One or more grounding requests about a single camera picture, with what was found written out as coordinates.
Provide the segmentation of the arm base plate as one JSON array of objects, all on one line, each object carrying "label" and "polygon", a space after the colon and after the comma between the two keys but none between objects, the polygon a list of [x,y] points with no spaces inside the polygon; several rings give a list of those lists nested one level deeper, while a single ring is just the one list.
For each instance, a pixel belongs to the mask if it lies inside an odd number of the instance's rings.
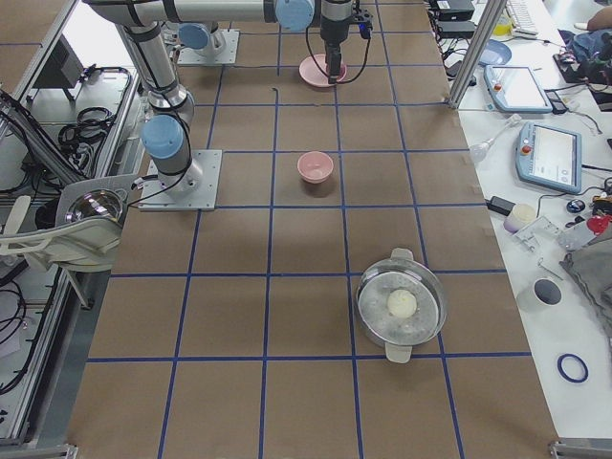
[{"label": "arm base plate", "polygon": [[240,32],[217,29],[210,32],[201,24],[184,24],[178,31],[180,66],[221,66],[236,61]]},{"label": "arm base plate", "polygon": [[169,188],[179,176],[146,181],[136,206],[143,211],[214,210],[222,156],[221,150],[193,150],[190,169],[177,185]]}]

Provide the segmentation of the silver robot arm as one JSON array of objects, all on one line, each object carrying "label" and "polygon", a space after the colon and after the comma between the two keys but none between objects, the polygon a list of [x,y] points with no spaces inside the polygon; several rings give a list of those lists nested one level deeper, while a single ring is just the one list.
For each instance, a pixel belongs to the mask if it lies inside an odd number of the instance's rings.
[{"label": "silver robot arm", "polygon": [[157,167],[163,189],[175,195],[195,185],[189,127],[194,101],[180,83],[162,37],[161,24],[205,21],[276,23],[274,1],[88,1],[96,14],[115,24],[143,79],[153,109],[141,131],[142,143]]},{"label": "silver robot arm", "polygon": [[165,1],[166,17],[173,22],[263,21],[292,32],[318,23],[324,42],[328,82],[338,82],[340,44],[347,38],[353,17],[351,1]]}]

